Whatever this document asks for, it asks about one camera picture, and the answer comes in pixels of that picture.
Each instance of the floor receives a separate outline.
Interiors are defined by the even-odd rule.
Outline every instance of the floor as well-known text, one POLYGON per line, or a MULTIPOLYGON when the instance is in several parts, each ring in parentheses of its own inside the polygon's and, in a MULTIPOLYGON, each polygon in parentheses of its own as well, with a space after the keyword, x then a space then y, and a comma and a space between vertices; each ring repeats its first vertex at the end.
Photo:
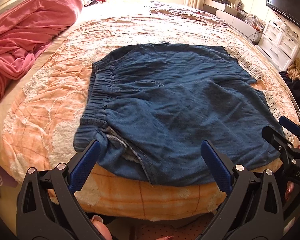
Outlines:
MULTIPOLYGON (((8 228, 16 234, 16 214, 17 214, 17 196, 21 189, 21 185, 16 188, 1 186, 0 187, 0 217, 8 228)), ((175 221, 161 221, 161 224, 172 225, 173 227, 182 227, 191 221, 194 221, 198 216, 175 221)), ((132 226, 146 224, 151 225, 153 222, 130 219, 117 218, 107 225, 110 232, 118 240, 129 240, 130 228, 132 226)))

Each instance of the blue shorts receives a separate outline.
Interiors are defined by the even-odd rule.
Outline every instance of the blue shorts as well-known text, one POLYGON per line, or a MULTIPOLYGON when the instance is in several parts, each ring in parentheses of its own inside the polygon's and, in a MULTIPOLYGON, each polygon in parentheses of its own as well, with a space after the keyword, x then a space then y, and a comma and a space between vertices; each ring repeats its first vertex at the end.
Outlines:
POLYGON ((279 153, 262 128, 283 130, 255 82, 223 47, 121 47, 93 64, 74 148, 96 139, 100 166, 159 185, 212 182, 200 155, 206 139, 235 164, 264 166, 279 153))

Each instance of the white cabinet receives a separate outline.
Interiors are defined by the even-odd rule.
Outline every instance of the white cabinet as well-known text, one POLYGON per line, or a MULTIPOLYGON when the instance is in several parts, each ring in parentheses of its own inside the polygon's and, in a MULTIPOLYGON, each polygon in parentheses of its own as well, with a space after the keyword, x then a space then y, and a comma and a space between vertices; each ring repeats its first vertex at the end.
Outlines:
POLYGON ((223 3, 215 2, 215 1, 212 1, 212 0, 204 0, 203 11, 204 11, 205 6, 211 7, 212 11, 208 10, 207 12, 213 13, 213 14, 215 14, 216 10, 226 12, 228 14, 231 14, 231 15, 235 16, 235 17, 238 14, 238 11, 236 9, 234 9, 230 6, 227 6, 223 3))
POLYGON ((255 43, 260 41, 262 34, 239 18, 220 10, 216 11, 216 16, 225 20, 226 23, 231 25, 238 32, 238 34, 245 37, 247 40, 255 43))
POLYGON ((278 71, 285 71, 292 64, 292 60, 278 49, 267 36, 263 35, 261 37, 258 46, 276 63, 279 67, 278 71))
POLYGON ((286 71, 296 57, 300 58, 300 45, 292 35, 270 22, 266 25, 258 46, 278 71, 286 71))

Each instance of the bed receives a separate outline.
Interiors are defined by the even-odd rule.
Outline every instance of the bed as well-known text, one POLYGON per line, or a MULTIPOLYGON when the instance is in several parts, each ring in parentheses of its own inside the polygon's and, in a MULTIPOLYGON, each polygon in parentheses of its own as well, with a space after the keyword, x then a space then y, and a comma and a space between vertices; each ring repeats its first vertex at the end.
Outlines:
MULTIPOLYGON (((84 8, 31 70, 8 87, 0 102, 0 166, 21 183, 31 166, 46 170, 67 162, 75 154, 73 138, 85 108, 92 62, 124 45, 167 41, 224 46, 257 79, 253 86, 263 91, 273 116, 285 115, 300 124, 295 102, 276 69, 222 20, 157 2, 104 3, 84 8)), ((297 139, 284 132, 296 147, 297 139)), ((256 171, 280 166, 277 159, 256 171)), ((215 183, 154 186, 117 177, 98 165, 75 196, 87 212, 151 221, 211 212, 225 198, 215 183)), ((53 193, 51 197, 57 202, 53 193)))

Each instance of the human hand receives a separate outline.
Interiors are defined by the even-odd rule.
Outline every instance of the human hand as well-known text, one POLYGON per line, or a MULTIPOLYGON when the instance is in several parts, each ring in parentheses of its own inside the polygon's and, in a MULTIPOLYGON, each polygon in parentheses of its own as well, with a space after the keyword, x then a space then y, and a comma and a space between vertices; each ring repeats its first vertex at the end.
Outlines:
MULTIPOLYGON (((111 233, 110 233, 109 229, 106 227, 106 225, 103 223, 103 220, 101 217, 99 217, 98 215, 94 215, 91 218, 91 222, 96 227, 96 229, 98 229, 100 234, 102 234, 106 240, 112 240, 111 233)), ((166 237, 162 237, 162 238, 159 238, 156 240, 173 240, 173 238, 174 238, 173 236, 166 236, 166 237)))
POLYGON ((284 198, 286 201, 288 201, 290 199, 293 189, 294 189, 294 183, 291 181, 288 181, 287 190, 286 190, 286 193, 284 194, 284 198))

